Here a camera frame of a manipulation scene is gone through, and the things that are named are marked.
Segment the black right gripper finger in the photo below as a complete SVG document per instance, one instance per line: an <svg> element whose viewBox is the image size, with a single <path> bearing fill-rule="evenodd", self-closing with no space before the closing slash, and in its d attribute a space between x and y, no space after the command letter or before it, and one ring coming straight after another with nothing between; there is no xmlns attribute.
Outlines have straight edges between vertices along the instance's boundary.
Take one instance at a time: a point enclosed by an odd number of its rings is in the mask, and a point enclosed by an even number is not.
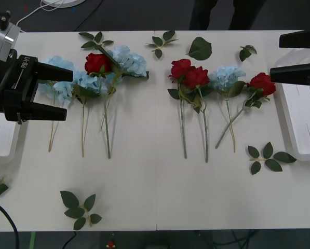
<svg viewBox="0 0 310 249"><path fill-rule="evenodd" d="M271 68L272 82L292 85L310 85L310 63Z"/></svg>
<svg viewBox="0 0 310 249"><path fill-rule="evenodd" d="M310 31L304 30L282 34L279 38L279 47L310 49Z"/></svg>

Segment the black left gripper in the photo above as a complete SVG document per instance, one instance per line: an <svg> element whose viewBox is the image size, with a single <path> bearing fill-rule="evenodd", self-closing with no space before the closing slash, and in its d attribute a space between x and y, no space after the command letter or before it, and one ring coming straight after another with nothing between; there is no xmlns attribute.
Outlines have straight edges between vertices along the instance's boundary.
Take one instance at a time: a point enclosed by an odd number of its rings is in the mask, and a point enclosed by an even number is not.
<svg viewBox="0 0 310 249"><path fill-rule="evenodd" d="M15 63L9 58L0 61L0 83L7 74L0 93L0 113L6 120L18 124L28 120L66 121L67 109L34 103L37 79L46 81L73 81L73 71L40 63L36 57L20 55Z"/></svg>

